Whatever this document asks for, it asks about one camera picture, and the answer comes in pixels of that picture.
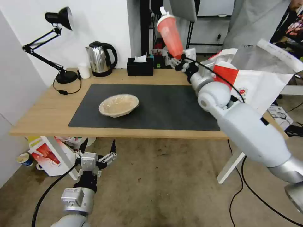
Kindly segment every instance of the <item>beige bowl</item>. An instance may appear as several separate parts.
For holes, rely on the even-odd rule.
[[[139,105],[139,99],[130,94],[119,94],[105,99],[99,106],[99,112],[113,118],[129,114]]]

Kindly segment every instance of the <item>electric kettle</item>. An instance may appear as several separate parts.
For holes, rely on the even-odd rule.
[[[92,74],[96,77],[110,75],[118,61],[117,52],[114,47],[108,43],[95,41],[85,48],[92,68]],[[110,56],[107,51],[108,49],[113,52],[115,57],[114,63],[110,62]]]

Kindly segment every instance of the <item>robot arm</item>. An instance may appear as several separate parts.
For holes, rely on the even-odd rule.
[[[115,140],[106,156],[85,152],[81,156],[80,179],[73,188],[66,188],[61,196],[67,214],[52,227],[89,227],[87,217],[92,213],[94,195],[97,192],[97,177],[117,158]]]
[[[213,67],[209,61],[203,64]],[[247,157],[291,183],[285,187],[286,194],[303,212],[303,163],[289,152],[283,136],[250,105],[231,101],[229,87],[213,81],[210,72],[200,74],[192,63],[181,65],[182,68],[174,64],[174,68],[185,72],[199,105],[216,118],[220,129]]]

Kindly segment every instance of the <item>black desk lamp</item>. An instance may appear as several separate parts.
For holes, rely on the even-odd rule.
[[[51,30],[50,32],[46,33],[45,35],[41,36],[40,38],[36,39],[35,41],[24,45],[22,49],[33,55],[34,57],[40,59],[41,61],[45,62],[46,64],[49,64],[50,66],[54,67],[59,71],[58,75],[56,76],[56,80],[60,84],[67,84],[75,81],[78,78],[77,73],[73,71],[66,71],[62,65],[59,65],[57,63],[54,63],[52,61],[49,61],[45,59],[44,57],[36,54],[34,52],[35,49],[39,48],[40,46],[48,43],[49,41],[53,40],[54,38],[57,38],[58,36],[61,35],[61,30],[62,28],[58,27],[58,24],[62,24],[65,28],[72,30],[71,23],[72,23],[72,13],[70,11],[69,7],[64,7],[59,11],[59,13],[45,13],[45,19],[47,22],[50,22],[55,28]],[[39,40],[42,38],[48,36],[51,33],[56,33],[55,36],[52,38],[48,39],[47,41],[37,43]]]

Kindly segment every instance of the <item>concrete floor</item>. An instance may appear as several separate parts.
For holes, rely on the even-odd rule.
[[[298,96],[278,100],[285,110],[302,101]],[[290,115],[303,122],[302,111],[303,106]],[[110,138],[99,138],[88,150],[106,154],[111,142]],[[289,138],[287,144],[303,160],[303,138]],[[118,159],[98,179],[91,226],[232,226],[228,208],[240,188],[239,176],[234,171],[222,185],[216,179],[230,157],[227,141],[118,138],[116,146]],[[284,193],[285,182],[250,160],[246,161],[245,176],[270,205],[303,223],[303,215]],[[0,189],[0,226],[30,226],[38,199],[55,179],[22,166]],[[60,197],[64,188],[73,184],[67,176],[50,191],[40,207],[37,226],[51,226],[62,217]],[[246,187],[236,197],[232,214],[236,226],[294,226]]]

